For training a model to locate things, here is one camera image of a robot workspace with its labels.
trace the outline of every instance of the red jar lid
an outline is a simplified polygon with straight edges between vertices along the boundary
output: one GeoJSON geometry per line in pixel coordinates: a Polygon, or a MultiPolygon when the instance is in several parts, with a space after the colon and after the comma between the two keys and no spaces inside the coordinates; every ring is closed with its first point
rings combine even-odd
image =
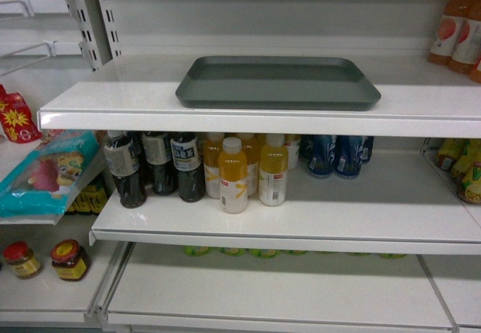
{"type": "Polygon", "coordinates": [[[16,260],[24,258],[28,252],[29,246],[27,243],[25,241],[17,241],[5,248],[3,256],[7,260],[15,262],[16,260]]]}
{"type": "Polygon", "coordinates": [[[50,257],[54,262],[65,263],[72,260],[80,249],[79,243],[74,239],[68,239],[58,243],[50,252],[50,257]]]}

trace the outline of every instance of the blue can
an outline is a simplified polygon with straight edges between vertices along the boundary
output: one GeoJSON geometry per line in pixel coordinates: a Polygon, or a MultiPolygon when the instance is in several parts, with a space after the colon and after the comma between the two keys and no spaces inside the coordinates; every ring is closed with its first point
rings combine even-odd
{"type": "Polygon", "coordinates": [[[307,168],[318,179],[328,177],[334,170],[336,135],[312,135],[313,153],[307,168]]]}
{"type": "Polygon", "coordinates": [[[337,137],[334,171],[338,176],[344,179],[353,179],[359,175],[365,141],[365,136],[337,137]]]}

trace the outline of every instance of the white bottle cap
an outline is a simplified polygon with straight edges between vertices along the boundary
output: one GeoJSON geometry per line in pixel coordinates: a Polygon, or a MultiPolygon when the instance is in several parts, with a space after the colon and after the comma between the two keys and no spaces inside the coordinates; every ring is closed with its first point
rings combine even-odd
{"type": "Polygon", "coordinates": [[[240,138],[226,138],[222,142],[222,148],[227,154],[236,154],[242,150],[240,138]]]}
{"type": "Polygon", "coordinates": [[[284,145],[284,134],[268,134],[265,142],[272,147],[281,147],[284,145]]]}
{"type": "Polygon", "coordinates": [[[116,138],[117,136],[123,135],[122,130],[107,130],[107,135],[109,138],[116,138]]]}
{"type": "Polygon", "coordinates": [[[221,141],[225,134],[223,132],[208,132],[207,139],[210,141],[221,141]]]}
{"type": "Polygon", "coordinates": [[[254,134],[252,132],[238,132],[237,137],[241,140],[249,140],[254,138],[254,134]]]}

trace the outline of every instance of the blue snack package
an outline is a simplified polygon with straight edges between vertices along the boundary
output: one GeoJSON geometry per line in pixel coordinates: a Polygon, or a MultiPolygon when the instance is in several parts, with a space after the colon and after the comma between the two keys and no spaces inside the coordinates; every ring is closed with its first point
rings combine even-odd
{"type": "Polygon", "coordinates": [[[65,130],[48,138],[0,183],[0,217],[63,214],[98,149],[91,131],[65,130]]]}

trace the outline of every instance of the shelf bracket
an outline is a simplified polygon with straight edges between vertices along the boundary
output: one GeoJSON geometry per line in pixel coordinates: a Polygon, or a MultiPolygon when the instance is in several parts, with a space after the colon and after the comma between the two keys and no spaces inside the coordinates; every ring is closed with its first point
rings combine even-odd
{"type": "Polygon", "coordinates": [[[43,61],[45,59],[49,59],[50,57],[52,56],[56,56],[56,48],[55,48],[55,43],[56,41],[44,41],[42,42],[41,44],[36,44],[36,45],[32,45],[32,46],[27,46],[27,47],[24,47],[22,49],[18,49],[18,50],[15,50],[15,51],[11,51],[9,53],[4,53],[3,55],[0,55],[0,59],[1,58],[5,58],[5,57],[9,57],[9,56],[14,56],[14,55],[17,55],[18,53],[22,53],[24,51],[28,51],[28,50],[34,50],[34,49],[37,49],[39,47],[43,47],[45,46],[47,48],[47,52],[46,53],[43,53],[43,54],[46,54],[46,56],[43,56],[41,58],[38,58],[38,59],[35,59],[31,62],[27,62],[26,64],[22,64],[20,66],[17,66],[16,68],[12,68],[8,71],[5,71],[5,72],[2,72],[0,73],[0,77],[2,76],[5,76],[7,74],[10,74],[14,71],[17,71],[17,70],[20,70],[22,68],[26,68],[27,66],[30,66],[30,65],[33,65],[37,62],[40,62],[40,61],[43,61]]]}

